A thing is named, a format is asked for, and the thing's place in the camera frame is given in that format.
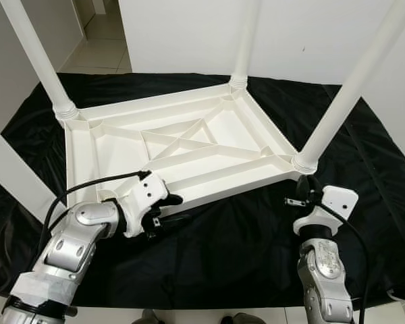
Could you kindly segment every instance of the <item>white tape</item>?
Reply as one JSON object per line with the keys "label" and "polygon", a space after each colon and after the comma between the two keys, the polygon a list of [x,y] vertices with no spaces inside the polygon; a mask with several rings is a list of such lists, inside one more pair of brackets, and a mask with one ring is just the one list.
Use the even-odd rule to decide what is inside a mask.
{"label": "white tape", "polygon": [[70,305],[78,285],[45,273],[22,273],[12,288],[11,295],[31,306],[38,306],[47,300]]}

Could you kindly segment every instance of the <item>white tile floor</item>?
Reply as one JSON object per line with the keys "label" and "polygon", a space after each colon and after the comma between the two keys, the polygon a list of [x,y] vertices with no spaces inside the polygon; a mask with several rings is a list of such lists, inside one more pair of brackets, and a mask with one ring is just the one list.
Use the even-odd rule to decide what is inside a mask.
{"label": "white tile floor", "polygon": [[117,0],[111,0],[106,10],[106,15],[95,15],[87,24],[87,42],[61,72],[123,74],[132,71]]}
{"label": "white tile floor", "polygon": [[[122,19],[116,0],[107,7],[107,15],[96,15],[85,28],[87,43],[66,63],[63,72],[83,74],[122,74],[132,71],[124,37]],[[218,324],[225,315],[250,313],[267,324],[307,324],[302,307],[252,308],[241,310],[160,310],[157,314],[169,324]],[[80,308],[69,324],[130,323],[141,310],[118,308]],[[392,304],[367,310],[366,324],[405,324],[405,304]]]}
{"label": "white tile floor", "polygon": [[[5,299],[0,297],[0,310]],[[405,305],[394,302],[384,306],[369,308],[366,311],[366,324],[405,324]],[[220,319],[226,315],[245,312],[262,318],[267,324],[308,324],[302,307],[290,308],[250,308],[230,310],[157,310],[160,319],[167,324],[219,324]],[[140,309],[124,308],[86,308],[78,309],[78,316],[67,318],[67,324],[130,324],[140,318]]]}

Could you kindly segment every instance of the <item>screw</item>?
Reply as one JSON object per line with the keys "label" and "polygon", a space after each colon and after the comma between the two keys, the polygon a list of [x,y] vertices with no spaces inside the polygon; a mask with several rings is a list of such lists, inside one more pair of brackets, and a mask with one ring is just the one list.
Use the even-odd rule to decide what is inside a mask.
{"label": "screw", "polygon": [[58,243],[57,243],[57,245],[55,246],[55,249],[58,251],[58,250],[60,250],[61,248],[63,248],[63,240],[60,240]]}
{"label": "screw", "polygon": [[80,248],[78,249],[78,251],[76,251],[76,256],[77,257],[81,257],[82,251],[84,251],[84,247],[80,246]]}

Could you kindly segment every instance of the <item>person's foot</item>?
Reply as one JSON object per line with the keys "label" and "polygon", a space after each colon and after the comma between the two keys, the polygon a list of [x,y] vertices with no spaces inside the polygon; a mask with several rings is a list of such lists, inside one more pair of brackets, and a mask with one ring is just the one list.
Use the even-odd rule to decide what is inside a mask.
{"label": "person's foot", "polygon": [[142,311],[142,319],[155,319],[157,324],[165,324],[164,321],[161,321],[157,318],[156,313],[153,309],[144,309]]}
{"label": "person's foot", "polygon": [[231,316],[225,316],[222,318],[221,324],[234,324]]}
{"label": "person's foot", "polygon": [[265,322],[259,317],[238,313],[236,316],[226,316],[222,318],[221,324],[265,324]]}

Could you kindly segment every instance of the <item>black plastic sheet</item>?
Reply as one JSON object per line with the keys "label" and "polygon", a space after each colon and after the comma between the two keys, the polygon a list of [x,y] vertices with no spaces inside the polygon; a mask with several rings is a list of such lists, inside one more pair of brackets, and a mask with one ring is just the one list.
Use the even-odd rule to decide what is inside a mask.
{"label": "black plastic sheet", "polygon": [[[60,78],[77,107],[114,103],[222,84],[226,76],[126,74]],[[300,150],[338,86],[250,78],[248,89]],[[42,86],[3,131],[5,139],[46,185],[65,188],[63,130]],[[369,106],[360,100],[319,162],[323,184],[359,194],[350,218],[371,250],[370,303],[388,289],[405,297],[405,157]],[[296,272],[299,241],[284,197],[293,181],[265,186],[187,211],[188,225],[148,242],[144,236],[98,243],[74,304],[138,308],[247,308],[302,304]],[[0,187],[0,294],[6,295],[34,256],[41,224]],[[335,237],[347,289],[360,298],[364,254],[341,227]]]}

